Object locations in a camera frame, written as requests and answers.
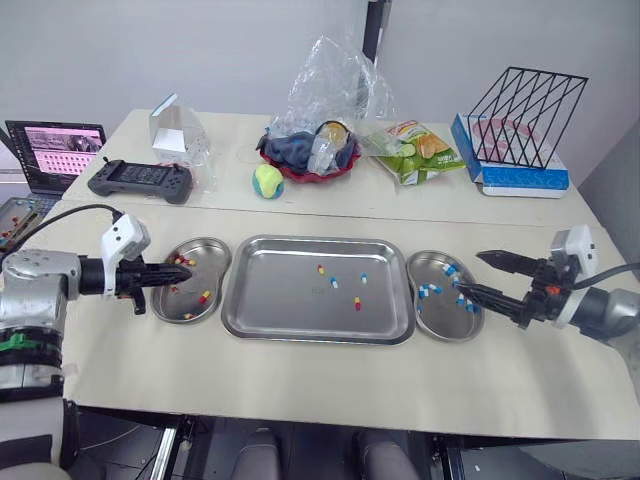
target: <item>black wire rack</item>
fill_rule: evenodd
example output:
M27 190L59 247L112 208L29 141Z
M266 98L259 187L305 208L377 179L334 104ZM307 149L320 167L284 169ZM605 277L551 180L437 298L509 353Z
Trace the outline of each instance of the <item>black wire rack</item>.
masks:
M544 70L507 68L467 116L476 158L547 168L587 80Z

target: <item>laptop keyboard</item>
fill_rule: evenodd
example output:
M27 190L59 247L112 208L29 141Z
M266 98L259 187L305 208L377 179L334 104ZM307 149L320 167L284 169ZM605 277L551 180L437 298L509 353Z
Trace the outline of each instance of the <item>laptop keyboard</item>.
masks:
M37 211L38 215L42 218L46 217L53 206L60 200L59 197L50 197L48 195L39 195L37 193L29 195L29 199L38 200L38 202L40 202Z

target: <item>kidney-shaped metal tray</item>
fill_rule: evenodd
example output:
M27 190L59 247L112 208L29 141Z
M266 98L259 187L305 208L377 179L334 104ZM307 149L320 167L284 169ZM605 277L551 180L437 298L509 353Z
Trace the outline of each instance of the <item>kidney-shaped metal tray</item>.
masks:
M249 238L231 269L222 321L244 338L388 345L415 328L400 251L348 238Z
M455 274L447 275L445 266L453 266ZM484 311L477 306L467 310L466 299L453 285L475 283L471 272L457 259L436 251L418 252L407 261L407 273L413 290L418 327L429 335L446 342L464 342L475 337L484 325ZM436 293L428 286L439 288ZM420 298L420 286L427 287L428 296Z
M173 263L178 257L185 259L183 264L191 269L191 278L178 285L155 287L151 306L165 322L196 322L218 308L222 299L222 278L231 263L231 252L216 238L194 238L178 245L165 262Z

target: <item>yellow-green ball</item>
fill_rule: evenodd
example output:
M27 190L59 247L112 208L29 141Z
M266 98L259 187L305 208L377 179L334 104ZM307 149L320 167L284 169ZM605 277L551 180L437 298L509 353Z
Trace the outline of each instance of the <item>yellow-green ball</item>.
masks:
M253 171L253 189L263 198L278 198L284 188L280 170L271 165L260 165Z

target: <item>laptop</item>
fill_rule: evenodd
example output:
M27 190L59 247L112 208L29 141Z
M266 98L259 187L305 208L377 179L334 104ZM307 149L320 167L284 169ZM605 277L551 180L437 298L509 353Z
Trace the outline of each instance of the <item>laptop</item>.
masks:
M102 125L58 122L6 122L31 194L45 216L62 198L107 141Z

